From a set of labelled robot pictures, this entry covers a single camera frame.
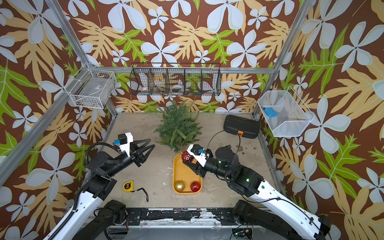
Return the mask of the yellow plastic tray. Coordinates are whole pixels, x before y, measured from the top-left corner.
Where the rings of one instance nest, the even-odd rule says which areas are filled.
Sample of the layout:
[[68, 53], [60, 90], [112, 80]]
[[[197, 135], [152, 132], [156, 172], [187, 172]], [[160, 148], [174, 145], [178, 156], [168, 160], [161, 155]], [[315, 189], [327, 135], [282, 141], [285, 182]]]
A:
[[[180, 177], [182, 177], [184, 183], [185, 183], [185, 189], [182, 193], [178, 193], [174, 189], [174, 183], [177, 181]], [[202, 187], [201, 189], [193, 193], [191, 191], [190, 185], [192, 182], [199, 182]], [[183, 161], [181, 159], [181, 154], [177, 154], [174, 158], [173, 162], [173, 189], [177, 194], [180, 195], [191, 195], [191, 194], [197, 194], [199, 193], [203, 188], [203, 178], [196, 175], [191, 169], [189, 169], [187, 166], [183, 164]]]

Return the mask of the gold ornament ball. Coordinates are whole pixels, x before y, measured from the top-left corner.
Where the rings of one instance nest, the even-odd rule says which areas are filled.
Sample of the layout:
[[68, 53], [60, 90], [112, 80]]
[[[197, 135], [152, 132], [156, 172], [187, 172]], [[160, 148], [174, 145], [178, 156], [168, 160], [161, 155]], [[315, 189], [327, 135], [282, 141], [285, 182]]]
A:
[[182, 179], [182, 177], [180, 177], [177, 181], [175, 181], [174, 183], [174, 189], [176, 192], [178, 193], [182, 193], [185, 189], [185, 183]]

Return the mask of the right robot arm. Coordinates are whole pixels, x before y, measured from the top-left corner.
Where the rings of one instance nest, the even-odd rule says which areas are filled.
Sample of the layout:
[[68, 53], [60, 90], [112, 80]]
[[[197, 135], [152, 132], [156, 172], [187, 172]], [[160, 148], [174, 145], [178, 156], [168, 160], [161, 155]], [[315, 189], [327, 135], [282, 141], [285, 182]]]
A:
[[240, 164], [231, 146], [213, 154], [198, 144], [187, 149], [196, 163], [185, 162], [196, 175], [207, 172], [224, 180], [228, 187], [250, 202], [240, 200], [234, 217], [241, 225], [259, 225], [290, 240], [324, 240], [331, 230], [331, 220], [305, 211], [270, 185], [260, 174]]

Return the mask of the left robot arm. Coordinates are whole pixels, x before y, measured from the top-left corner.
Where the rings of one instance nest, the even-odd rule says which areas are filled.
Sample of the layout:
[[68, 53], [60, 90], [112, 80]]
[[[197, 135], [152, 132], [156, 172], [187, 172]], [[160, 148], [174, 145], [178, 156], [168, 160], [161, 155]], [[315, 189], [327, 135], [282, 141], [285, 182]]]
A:
[[111, 200], [100, 204], [111, 193], [117, 181], [113, 178], [128, 166], [140, 167], [146, 162], [155, 145], [149, 139], [128, 142], [116, 140], [114, 145], [97, 142], [86, 151], [85, 163], [91, 172], [74, 198], [74, 204], [47, 240], [94, 240], [108, 227], [126, 221], [125, 204]]

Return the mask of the red patterned ornament ball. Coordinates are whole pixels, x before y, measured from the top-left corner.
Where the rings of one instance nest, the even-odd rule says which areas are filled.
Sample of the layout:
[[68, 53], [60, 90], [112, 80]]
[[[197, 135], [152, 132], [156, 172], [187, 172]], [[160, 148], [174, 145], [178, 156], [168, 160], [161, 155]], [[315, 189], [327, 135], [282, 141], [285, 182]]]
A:
[[181, 153], [181, 159], [183, 162], [192, 163], [195, 158], [190, 155], [187, 151], [184, 151]]

